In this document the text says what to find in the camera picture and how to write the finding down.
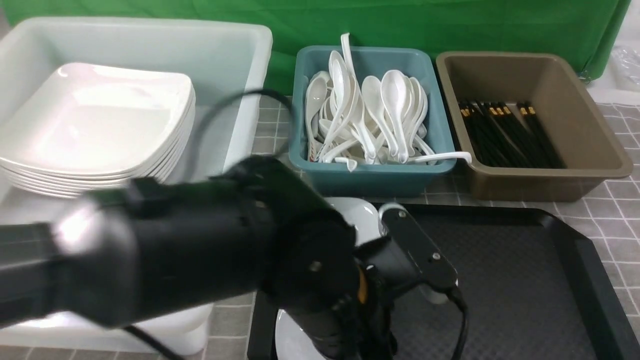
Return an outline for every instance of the plastic bag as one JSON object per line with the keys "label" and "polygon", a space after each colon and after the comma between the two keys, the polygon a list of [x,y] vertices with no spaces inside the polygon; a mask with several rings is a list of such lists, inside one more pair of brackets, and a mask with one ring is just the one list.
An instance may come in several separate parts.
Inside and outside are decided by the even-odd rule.
{"label": "plastic bag", "polygon": [[618,86],[624,90],[640,92],[640,54],[625,45],[616,45],[611,51]]}

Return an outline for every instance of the stack of white plates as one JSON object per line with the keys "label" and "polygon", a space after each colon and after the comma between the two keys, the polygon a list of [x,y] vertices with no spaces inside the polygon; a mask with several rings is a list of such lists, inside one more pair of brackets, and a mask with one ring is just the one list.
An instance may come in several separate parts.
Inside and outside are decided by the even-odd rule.
{"label": "stack of white plates", "polygon": [[17,188],[54,197],[130,177],[162,182],[186,148],[195,102],[183,74],[69,63],[0,125],[0,167]]}

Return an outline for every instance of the white plate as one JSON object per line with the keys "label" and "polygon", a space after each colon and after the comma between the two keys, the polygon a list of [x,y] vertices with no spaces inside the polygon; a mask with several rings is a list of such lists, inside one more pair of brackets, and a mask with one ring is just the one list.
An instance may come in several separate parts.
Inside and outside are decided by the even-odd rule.
{"label": "white plate", "polygon": [[[330,197],[327,201],[356,227],[358,244],[380,237],[378,210],[373,205],[347,197]],[[325,360],[300,326],[282,310],[276,320],[275,343],[278,360]]]}
{"label": "white plate", "polygon": [[[178,138],[176,143],[173,145],[171,149],[164,155],[163,159],[158,161],[158,164],[149,169],[149,171],[141,176],[159,176],[166,172],[166,169],[172,169],[175,167],[176,157],[179,157],[186,145],[189,141],[189,135],[191,133],[191,128],[193,127],[193,123],[186,125],[184,129],[184,134],[182,134],[181,138]],[[121,178],[121,179],[111,179],[111,180],[90,180],[90,179],[69,179],[65,177],[51,176],[47,174],[41,174],[37,172],[29,172],[26,170],[21,170],[19,168],[10,168],[10,167],[2,167],[2,170],[7,174],[12,182],[25,180],[27,182],[32,182],[33,185],[43,185],[48,186],[50,189],[60,188],[60,190],[65,191],[86,191],[94,188],[113,188],[119,187],[124,183],[129,177]]]}
{"label": "white plate", "polygon": [[[153,174],[149,174],[149,176],[155,177],[158,182],[163,183],[169,177],[169,175],[175,169],[184,149],[186,147],[188,138],[185,138],[173,151],[173,154],[169,155],[166,163]],[[96,190],[96,189],[108,189],[108,188],[120,188],[123,187],[128,179],[123,179],[117,183],[108,185],[108,186],[88,186],[88,187],[76,187],[72,185],[65,184],[54,184],[48,183],[46,181],[42,181],[39,179],[35,179],[32,177],[27,177],[21,174],[16,174],[14,172],[5,171],[4,175],[6,178],[17,188],[21,188],[23,190],[27,190],[30,192],[39,193],[41,195],[53,196],[53,197],[77,197],[81,193],[88,190]]]}
{"label": "white plate", "polygon": [[174,132],[174,134],[172,134],[170,138],[167,139],[167,143],[164,144],[160,149],[158,149],[156,154],[147,159],[144,164],[141,164],[137,169],[134,169],[129,173],[102,174],[94,176],[83,176],[79,174],[59,174],[56,172],[38,171],[29,167],[2,162],[1,158],[0,166],[20,174],[37,176],[47,180],[58,179],[62,181],[69,181],[70,183],[74,184],[85,184],[87,182],[92,183],[94,181],[112,181],[117,183],[122,179],[127,179],[129,177],[147,176],[153,169],[157,168],[158,165],[162,163],[162,161],[166,158],[166,155],[180,142],[181,139],[183,139],[184,137],[188,137],[191,134],[191,129],[195,121],[195,102],[196,97],[195,95],[192,95],[188,111],[181,120],[179,128],[176,129],[176,132]]}
{"label": "white plate", "polygon": [[[155,168],[151,173],[147,174],[147,176],[153,176],[158,181],[163,182],[171,171],[175,168],[178,159],[182,155],[184,148],[187,144],[188,138],[184,138],[180,141],[180,144],[177,144],[174,149],[172,149],[170,154],[167,154],[166,159],[163,161],[163,164]],[[75,192],[81,193],[88,190],[94,189],[109,189],[109,188],[119,188],[122,187],[129,178],[121,179],[121,180],[110,180],[108,183],[100,182],[100,181],[87,181],[86,184],[78,185],[73,183],[65,183],[64,179],[53,180],[43,180],[42,178],[38,178],[36,176],[28,176],[26,174],[18,174],[9,169],[4,170],[5,176],[7,179],[11,181],[12,184],[15,185],[28,185],[33,188],[40,188],[44,191],[54,191],[54,192]]]}
{"label": "white plate", "polygon": [[63,65],[0,127],[0,158],[59,174],[130,172],[174,133],[191,92],[183,74]]}

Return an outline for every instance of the teal plastic bin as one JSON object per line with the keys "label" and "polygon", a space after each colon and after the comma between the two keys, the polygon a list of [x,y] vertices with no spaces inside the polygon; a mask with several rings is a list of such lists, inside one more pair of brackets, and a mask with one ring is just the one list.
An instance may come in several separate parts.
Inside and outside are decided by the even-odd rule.
{"label": "teal plastic bin", "polygon": [[[314,188],[323,195],[414,197],[422,193],[435,177],[450,172],[455,160],[436,165],[362,165],[349,172],[345,164],[307,161],[307,134],[304,125],[305,93],[311,77],[328,70],[329,54],[338,46],[310,46],[298,53],[294,76],[295,110],[292,140],[289,145],[291,163],[306,172]],[[388,47],[352,47],[353,65],[360,84],[369,75],[382,79],[388,70],[397,69],[414,76],[429,92],[429,113],[425,141],[435,152],[454,151],[449,122],[442,102],[433,65],[429,56],[414,49]]]}

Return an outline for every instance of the black cable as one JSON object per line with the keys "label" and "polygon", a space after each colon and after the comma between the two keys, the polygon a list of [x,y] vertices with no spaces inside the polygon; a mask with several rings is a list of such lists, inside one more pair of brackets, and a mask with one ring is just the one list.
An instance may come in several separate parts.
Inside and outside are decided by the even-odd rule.
{"label": "black cable", "polygon": [[153,336],[147,334],[145,331],[140,329],[139,327],[129,325],[122,328],[122,330],[128,332],[134,337],[138,338],[140,341],[149,345],[155,351],[159,352],[162,356],[167,358],[167,360],[185,360],[184,357],[176,354],[173,350],[164,346],[160,341],[157,341]]}
{"label": "black cable", "polygon": [[447,297],[449,298],[449,300],[451,300],[452,303],[456,304],[456,306],[462,313],[462,326],[460,327],[458,342],[456,343],[456,347],[453,350],[453,355],[451,356],[451,360],[460,360],[462,358],[462,351],[465,349],[467,334],[469,332],[469,308],[467,307],[467,303],[462,297],[462,291],[460,291],[459,287],[453,288],[453,290],[447,293]]}
{"label": "black cable", "polygon": [[[202,136],[207,131],[209,126],[212,124],[213,119],[215,119],[220,114],[220,112],[224,110],[227,106],[233,104],[237,100],[248,95],[263,95],[263,96],[267,96],[272,99],[275,99],[277,101],[280,101],[280,103],[282,103],[284,107],[287,108],[287,111],[289,112],[289,115],[290,115],[290,119],[293,119],[293,105],[291,104],[291,101],[289,100],[289,98],[287,98],[286,96],[282,95],[281,93],[275,90],[255,89],[255,90],[249,90],[246,92],[241,92],[241,93],[224,98],[222,101],[216,104],[211,110],[209,110],[209,112],[204,116],[204,118],[202,119],[198,127],[191,132],[191,135],[194,136],[194,139],[193,139],[193,144],[191,145],[191,154],[188,154],[189,157],[187,159],[188,161],[187,167],[184,172],[185,179],[187,180],[190,179],[191,177],[193,177],[195,173],[196,164],[198,163],[199,149],[201,145],[200,142],[202,141]],[[287,152],[288,146],[289,146],[289,139],[287,139],[287,141],[284,143],[284,145],[281,148],[276,150],[273,156],[280,157],[282,154]],[[140,341],[146,343],[149,347],[153,348],[155,351],[159,352],[162,356],[167,358],[167,360],[185,360],[184,357],[176,354],[171,349],[164,346],[160,341],[155,339],[153,336],[147,334],[145,331],[141,330],[137,326],[134,326],[134,325],[125,326],[122,328],[122,330],[128,332],[129,334],[138,338]]]}
{"label": "black cable", "polygon": [[[198,158],[200,155],[200,146],[202,143],[202,137],[207,132],[209,126],[211,126],[211,124],[213,123],[213,119],[215,119],[220,114],[220,112],[224,110],[227,106],[230,106],[234,102],[249,95],[262,95],[262,96],[270,97],[274,100],[279,101],[282,105],[284,105],[285,108],[287,108],[287,111],[289,112],[289,116],[290,116],[289,118],[293,119],[294,114],[293,114],[293,105],[291,104],[291,101],[285,95],[282,95],[280,92],[277,92],[276,90],[271,90],[271,89],[248,90],[248,91],[234,94],[222,99],[218,104],[216,104],[213,108],[211,108],[211,110],[209,110],[209,112],[207,112],[204,115],[198,127],[191,132],[191,136],[193,136],[193,139],[190,141],[192,141],[193,143],[191,144],[191,147],[190,147],[190,154],[188,154],[189,156],[187,158],[187,166],[184,171],[185,181],[189,181],[195,174],[196,164],[198,163]],[[282,154],[287,152],[288,146],[289,146],[289,139],[287,138],[287,141],[283,144],[283,146],[281,146],[281,148],[277,149],[276,152],[273,153],[273,156],[276,158],[279,158]]]}

